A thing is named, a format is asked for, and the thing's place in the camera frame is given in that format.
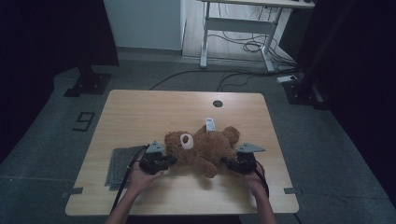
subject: desk leg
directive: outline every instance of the desk leg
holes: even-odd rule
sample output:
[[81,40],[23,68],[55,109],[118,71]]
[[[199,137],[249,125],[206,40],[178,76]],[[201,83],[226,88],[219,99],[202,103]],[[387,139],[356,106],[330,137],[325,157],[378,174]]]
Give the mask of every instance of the desk leg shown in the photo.
[[277,11],[276,18],[274,19],[273,24],[271,26],[271,31],[269,34],[270,36],[265,41],[264,48],[262,49],[262,57],[264,58],[265,65],[267,66],[268,72],[275,72],[275,69],[272,64],[272,57],[269,52],[269,48],[271,47],[271,42],[274,38],[274,34],[275,34],[276,27],[279,22],[280,14],[282,14],[282,9],[283,9],[283,7],[280,7],[279,10]]
[[209,9],[210,3],[207,3],[206,6],[206,15],[205,15],[205,25],[204,25],[204,42],[202,43],[201,49],[201,68],[206,68],[206,60],[207,60],[207,23],[209,22]]

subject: human arm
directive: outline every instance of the human arm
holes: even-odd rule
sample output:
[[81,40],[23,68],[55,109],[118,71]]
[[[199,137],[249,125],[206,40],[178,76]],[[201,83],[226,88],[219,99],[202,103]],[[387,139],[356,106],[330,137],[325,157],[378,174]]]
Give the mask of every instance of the human arm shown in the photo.
[[156,179],[163,175],[163,171],[156,175],[149,175],[142,171],[139,167],[139,161],[134,163],[130,174],[130,185],[126,190],[124,196],[121,198],[117,206],[108,216],[105,224],[123,224],[128,218],[131,207],[134,204],[137,196],[143,192]]
[[[264,169],[262,169],[262,166],[259,163],[257,165],[257,170],[262,174],[262,176],[264,176]],[[276,223],[276,217],[272,210],[267,193],[265,192],[265,189],[262,185],[262,181],[254,172],[251,172],[248,175],[243,175],[243,179],[245,180],[245,183],[247,183],[253,197],[256,200],[259,224]]]

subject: gray fabric pad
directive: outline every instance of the gray fabric pad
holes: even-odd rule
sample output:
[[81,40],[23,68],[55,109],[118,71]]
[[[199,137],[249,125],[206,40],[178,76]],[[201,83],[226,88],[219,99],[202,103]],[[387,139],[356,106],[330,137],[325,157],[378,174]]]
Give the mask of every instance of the gray fabric pad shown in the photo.
[[142,148],[146,147],[147,146],[115,148],[111,155],[110,164],[108,165],[105,186],[109,186],[110,190],[118,190],[134,155]]

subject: human hand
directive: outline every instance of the human hand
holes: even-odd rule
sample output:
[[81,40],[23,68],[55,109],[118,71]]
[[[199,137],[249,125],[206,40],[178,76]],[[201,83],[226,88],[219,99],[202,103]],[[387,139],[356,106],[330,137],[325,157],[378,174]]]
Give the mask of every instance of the human hand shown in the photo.
[[139,166],[140,159],[137,159],[137,161],[134,163],[134,166],[131,170],[131,173],[129,175],[130,179],[130,184],[128,191],[133,192],[136,194],[140,194],[142,191],[144,191],[146,188],[149,187],[149,185],[156,179],[160,178],[163,176],[164,171],[160,171],[155,175],[149,175],[145,173]]
[[[265,170],[262,167],[262,165],[259,164],[258,162],[257,162],[257,168],[256,169],[262,176],[264,176]],[[255,198],[261,197],[263,195],[268,197],[266,192],[265,192],[265,188],[262,185],[262,181],[260,180],[260,178],[254,172],[251,172],[251,173],[246,174],[246,175],[240,175],[240,176],[242,176],[243,180],[245,181],[247,186],[250,188],[250,191],[251,191],[251,193],[253,194],[253,196]]]

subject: wooden table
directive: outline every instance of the wooden table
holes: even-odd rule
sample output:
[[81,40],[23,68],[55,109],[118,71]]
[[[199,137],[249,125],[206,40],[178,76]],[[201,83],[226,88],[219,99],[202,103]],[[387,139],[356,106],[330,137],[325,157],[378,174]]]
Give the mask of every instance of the wooden table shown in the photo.
[[[250,34],[267,35],[265,45],[261,49],[262,57],[268,72],[275,72],[272,64],[272,57],[269,53],[271,42],[274,38],[276,27],[284,7],[289,8],[313,8],[313,2],[306,3],[303,0],[199,0],[206,3],[205,25],[204,25],[204,42],[201,48],[200,66],[206,68],[207,61],[207,33],[209,30],[214,31],[228,31]],[[267,6],[278,7],[276,17],[273,21],[251,21],[251,20],[237,20],[229,18],[212,18],[209,15],[210,3],[225,3],[237,5],[253,5],[253,6]]]
[[[214,107],[214,101],[222,107]],[[233,125],[243,142],[264,147],[255,153],[266,170],[270,202],[276,213],[296,213],[296,196],[276,138],[264,98],[258,93],[193,91],[112,91],[92,137],[75,188],[69,216],[108,215],[117,192],[105,187],[111,153],[117,147],[134,147],[157,140],[163,144],[171,131],[195,133],[210,117],[218,131]],[[135,201],[131,215],[229,215],[253,214],[256,206],[245,183],[225,165],[207,179],[190,167],[170,169]]]

